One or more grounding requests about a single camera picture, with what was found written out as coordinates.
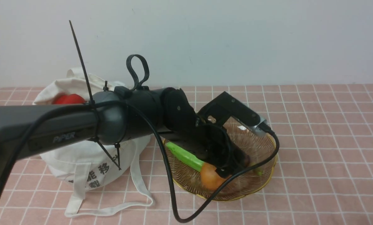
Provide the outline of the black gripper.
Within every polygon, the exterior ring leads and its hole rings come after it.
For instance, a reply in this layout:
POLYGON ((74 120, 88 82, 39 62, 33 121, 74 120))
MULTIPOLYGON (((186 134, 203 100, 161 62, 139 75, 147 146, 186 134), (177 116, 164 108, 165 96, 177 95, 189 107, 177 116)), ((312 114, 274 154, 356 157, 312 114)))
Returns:
POLYGON ((215 167, 221 178, 228 178, 248 167, 248 155, 228 135, 227 129, 211 122, 192 128, 196 156, 215 167))

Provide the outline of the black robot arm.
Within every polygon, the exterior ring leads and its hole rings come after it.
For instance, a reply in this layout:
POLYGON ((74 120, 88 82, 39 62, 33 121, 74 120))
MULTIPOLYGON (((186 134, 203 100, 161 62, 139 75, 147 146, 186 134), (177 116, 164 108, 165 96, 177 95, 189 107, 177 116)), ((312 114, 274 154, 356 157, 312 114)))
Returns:
POLYGON ((95 104, 0 106, 0 195, 15 162, 85 140, 104 145, 155 134, 214 165, 223 178, 248 156, 220 124, 198 115, 183 90, 164 88, 94 94, 95 104))

